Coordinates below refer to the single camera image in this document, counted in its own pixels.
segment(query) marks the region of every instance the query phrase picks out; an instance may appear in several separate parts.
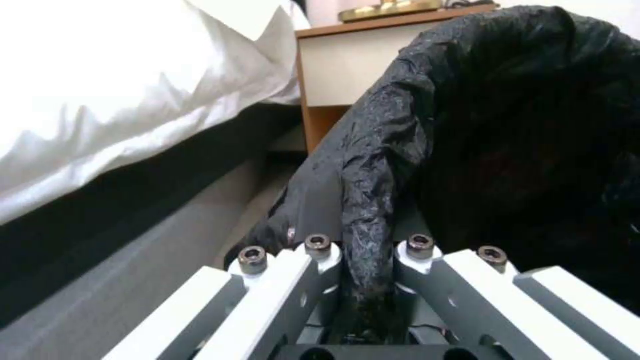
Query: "gold object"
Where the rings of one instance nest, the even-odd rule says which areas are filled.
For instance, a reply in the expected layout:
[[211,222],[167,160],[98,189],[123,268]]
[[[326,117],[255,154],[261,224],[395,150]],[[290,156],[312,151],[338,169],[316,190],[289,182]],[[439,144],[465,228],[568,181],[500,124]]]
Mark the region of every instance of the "gold object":
[[381,0],[380,5],[365,6],[340,12],[338,19],[342,22],[355,22],[433,11],[441,7],[442,0]]

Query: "garbage bag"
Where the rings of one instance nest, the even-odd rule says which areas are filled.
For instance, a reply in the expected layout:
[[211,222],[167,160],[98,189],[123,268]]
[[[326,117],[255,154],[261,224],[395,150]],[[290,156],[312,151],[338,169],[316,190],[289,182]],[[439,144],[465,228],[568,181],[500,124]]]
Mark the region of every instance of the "garbage bag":
[[358,301],[391,289],[406,192],[446,252],[502,246],[521,271],[618,262],[595,276],[622,281],[637,269],[639,129],[640,44],[613,25],[544,7],[450,20],[399,52],[227,264],[294,246],[303,194],[338,174]]

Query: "hex socket bolt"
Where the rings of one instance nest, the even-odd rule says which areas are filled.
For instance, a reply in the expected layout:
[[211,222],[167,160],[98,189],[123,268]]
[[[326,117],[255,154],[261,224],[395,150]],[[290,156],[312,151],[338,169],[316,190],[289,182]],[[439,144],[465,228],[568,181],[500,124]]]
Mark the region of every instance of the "hex socket bolt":
[[309,235],[305,239],[305,251],[314,260],[322,260],[331,256],[331,239],[325,234]]
[[484,260],[484,262],[491,265],[500,274],[504,274],[507,270],[507,253],[499,247],[495,246],[481,246],[478,249],[478,256]]
[[433,238],[425,234],[413,234],[406,244],[406,253],[418,260],[427,260],[433,257],[433,247],[436,245]]
[[238,262],[243,273],[261,274],[267,270],[267,252],[260,246],[245,247],[238,255]]

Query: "white bed sheet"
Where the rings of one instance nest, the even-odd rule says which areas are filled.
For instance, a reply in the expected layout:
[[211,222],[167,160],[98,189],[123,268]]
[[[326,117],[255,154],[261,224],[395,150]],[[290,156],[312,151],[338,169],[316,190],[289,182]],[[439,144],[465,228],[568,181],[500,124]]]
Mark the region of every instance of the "white bed sheet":
[[[230,17],[257,1],[250,26]],[[214,6],[183,0],[0,5],[0,224],[257,102],[295,100],[287,13],[308,26],[300,9],[208,2],[227,8],[214,18]]]

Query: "nightstand drawer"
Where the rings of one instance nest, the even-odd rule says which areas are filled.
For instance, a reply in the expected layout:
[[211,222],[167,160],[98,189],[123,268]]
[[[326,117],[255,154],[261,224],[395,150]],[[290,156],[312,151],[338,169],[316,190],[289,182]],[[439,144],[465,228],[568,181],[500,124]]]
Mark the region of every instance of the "nightstand drawer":
[[437,22],[300,39],[307,106],[352,105],[421,32]]

